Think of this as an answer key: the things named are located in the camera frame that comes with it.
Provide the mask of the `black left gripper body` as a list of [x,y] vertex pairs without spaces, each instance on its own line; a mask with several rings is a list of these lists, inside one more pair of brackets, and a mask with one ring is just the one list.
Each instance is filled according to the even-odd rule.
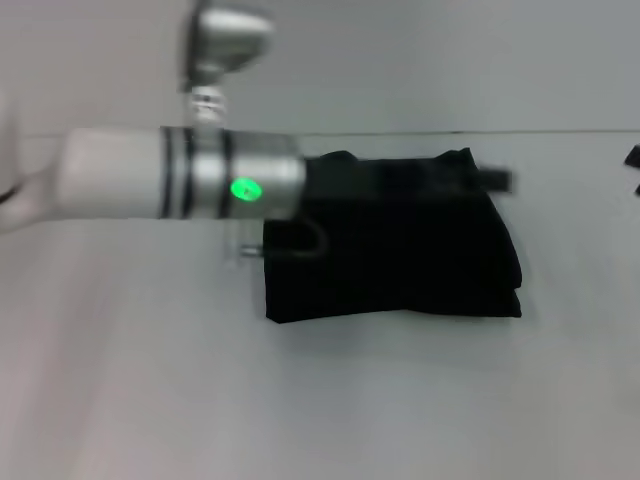
[[425,201],[481,194],[477,169],[448,160],[311,158],[305,201]]

